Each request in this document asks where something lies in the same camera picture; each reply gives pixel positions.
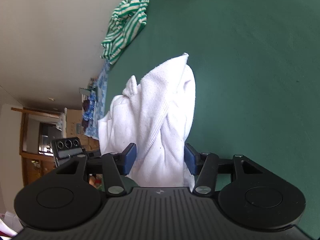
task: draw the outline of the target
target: green striped towel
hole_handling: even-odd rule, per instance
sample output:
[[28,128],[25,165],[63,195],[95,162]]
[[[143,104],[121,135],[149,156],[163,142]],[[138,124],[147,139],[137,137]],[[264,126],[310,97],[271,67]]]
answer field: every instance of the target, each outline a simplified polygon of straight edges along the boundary
[[112,12],[108,31],[101,45],[102,58],[110,64],[116,63],[124,48],[147,24],[147,10],[150,0],[123,0]]

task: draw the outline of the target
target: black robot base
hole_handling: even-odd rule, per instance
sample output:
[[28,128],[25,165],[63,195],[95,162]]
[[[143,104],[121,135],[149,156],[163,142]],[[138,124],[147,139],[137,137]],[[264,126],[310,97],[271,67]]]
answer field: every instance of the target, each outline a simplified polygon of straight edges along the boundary
[[[15,198],[25,227],[15,240],[311,239],[297,227],[306,204],[302,192],[243,155],[220,159],[186,144],[185,163],[198,175],[192,192],[129,190],[121,175],[134,163],[134,143],[100,157],[75,150],[81,145],[71,147],[74,154],[61,147],[62,153],[52,146],[58,167]],[[215,191],[220,173],[229,173],[231,183]],[[105,192],[89,185],[88,174],[103,174]]]

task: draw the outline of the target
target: green felt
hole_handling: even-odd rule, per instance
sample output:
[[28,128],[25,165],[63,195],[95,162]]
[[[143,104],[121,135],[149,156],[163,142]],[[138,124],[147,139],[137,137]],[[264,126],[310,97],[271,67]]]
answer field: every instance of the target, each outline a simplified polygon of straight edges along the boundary
[[244,154],[297,186],[300,227],[320,236],[320,0],[151,0],[109,75],[107,110],[131,75],[189,54],[198,151]]

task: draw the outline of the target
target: wall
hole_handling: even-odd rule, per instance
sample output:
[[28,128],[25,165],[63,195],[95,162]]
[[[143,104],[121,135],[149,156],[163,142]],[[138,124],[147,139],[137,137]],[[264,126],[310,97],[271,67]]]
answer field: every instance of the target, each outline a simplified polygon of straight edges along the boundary
[[16,105],[4,104],[0,113],[0,185],[4,206],[14,212],[13,200],[23,188],[21,157],[19,155],[20,125],[22,113],[12,111]]
[[3,201],[3,196],[2,196],[2,189],[1,189],[1,185],[0,185],[0,213],[5,213],[6,209],[4,206],[4,201]]
[[101,71],[101,42],[121,1],[0,0],[0,84],[24,106],[81,109],[78,88]]
[[29,118],[27,130],[27,152],[39,152],[39,129],[40,122]]
[[3,87],[0,86],[0,111],[1,111],[2,105],[4,104],[17,105],[17,106],[21,105],[6,90],[4,90]]

